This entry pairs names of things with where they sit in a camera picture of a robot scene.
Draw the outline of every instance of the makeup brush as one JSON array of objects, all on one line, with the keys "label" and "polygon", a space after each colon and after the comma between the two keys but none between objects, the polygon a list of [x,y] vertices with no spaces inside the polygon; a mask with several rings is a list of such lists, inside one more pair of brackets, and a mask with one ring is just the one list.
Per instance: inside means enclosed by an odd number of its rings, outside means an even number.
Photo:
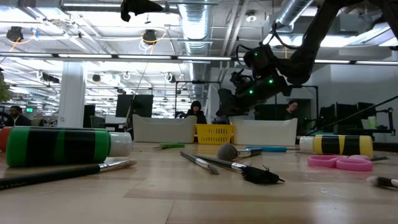
[{"label": "makeup brush", "polygon": [[398,189],[398,180],[387,177],[368,177],[367,182],[376,187],[392,187]]},{"label": "makeup brush", "polygon": [[232,161],[236,158],[245,158],[260,155],[262,153],[261,148],[253,149],[236,149],[231,143],[223,144],[217,151],[217,158],[224,161]]},{"label": "makeup brush", "polygon": [[266,168],[266,170],[262,170],[252,166],[239,164],[237,162],[224,161],[221,159],[215,159],[200,155],[194,156],[197,156],[200,159],[204,159],[221,167],[238,170],[241,172],[244,180],[252,182],[254,184],[276,184],[278,181],[285,182],[284,180],[280,179],[278,175],[269,172],[268,168]]},{"label": "makeup brush", "polygon": [[200,159],[194,155],[188,154],[186,152],[180,151],[181,156],[187,158],[188,160],[194,162],[196,165],[201,166],[205,169],[208,169],[212,174],[218,175],[218,170],[215,166],[211,165],[210,163]]},{"label": "makeup brush", "polygon": [[17,177],[6,177],[0,179],[0,190],[11,189],[15,187],[23,187],[26,185],[40,184],[62,179],[74,177],[82,177],[85,175],[98,174],[109,170],[122,169],[137,164],[135,160],[126,160],[118,162],[108,162],[103,164],[95,164],[84,167],[71,169],[55,170],[50,172],[42,172],[38,174],[20,175]]}]

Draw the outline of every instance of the black stripe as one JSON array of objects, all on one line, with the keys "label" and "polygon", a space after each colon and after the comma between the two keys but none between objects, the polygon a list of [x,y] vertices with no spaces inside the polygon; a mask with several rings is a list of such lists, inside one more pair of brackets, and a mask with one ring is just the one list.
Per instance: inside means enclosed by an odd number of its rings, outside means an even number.
[{"label": "black stripe", "polygon": [[322,153],[340,154],[338,136],[322,136]]},{"label": "black stripe", "polygon": [[59,132],[59,129],[30,128],[26,142],[27,166],[47,166],[53,164],[53,152]]},{"label": "black stripe", "polygon": [[360,136],[345,136],[343,155],[352,156],[361,154],[359,138]]},{"label": "black stripe", "polygon": [[95,152],[95,132],[85,130],[65,131],[65,157],[68,163],[92,162]]}]

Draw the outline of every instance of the person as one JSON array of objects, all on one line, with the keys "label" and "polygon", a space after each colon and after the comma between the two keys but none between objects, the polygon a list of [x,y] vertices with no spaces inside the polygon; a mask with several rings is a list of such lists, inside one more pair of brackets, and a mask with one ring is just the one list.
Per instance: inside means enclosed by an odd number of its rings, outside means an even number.
[{"label": "person", "polygon": [[295,118],[294,111],[298,110],[299,104],[295,100],[287,103],[286,110],[281,114],[281,120],[286,121]]},{"label": "person", "polygon": [[199,101],[194,101],[191,104],[191,109],[185,115],[185,118],[188,116],[196,116],[197,124],[207,124],[205,113],[201,110],[201,104]]},{"label": "person", "polygon": [[10,108],[10,116],[12,120],[6,121],[6,126],[30,126],[30,119],[22,115],[22,108],[20,106],[12,106]]}]

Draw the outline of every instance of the white container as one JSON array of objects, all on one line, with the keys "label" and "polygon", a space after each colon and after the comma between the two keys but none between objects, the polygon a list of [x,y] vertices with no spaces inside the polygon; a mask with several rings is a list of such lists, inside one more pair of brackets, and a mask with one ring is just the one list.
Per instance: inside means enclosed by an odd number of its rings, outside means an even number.
[{"label": "white container", "polygon": [[287,121],[234,119],[234,144],[257,146],[294,146],[297,118]]},{"label": "white container", "polygon": [[143,118],[132,115],[135,142],[193,143],[196,116],[185,119]]}]

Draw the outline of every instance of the pink scissors handle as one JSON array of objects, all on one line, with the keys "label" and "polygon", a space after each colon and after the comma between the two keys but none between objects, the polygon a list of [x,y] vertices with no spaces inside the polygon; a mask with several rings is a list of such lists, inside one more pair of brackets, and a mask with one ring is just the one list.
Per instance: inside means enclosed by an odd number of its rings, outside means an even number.
[{"label": "pink scissors handle", "polygon": [[373,170],[373,164],[366,159],[339,159],[336,161],[336,168],[350,171],[367,172]]},{"label": "pink scissors handle", "polygon": [[314,167],[326,167],[326,168],[336,168],[336,161],[339,159],[347,158],[348,156],[310,156],[307,159],[309,166]]}]

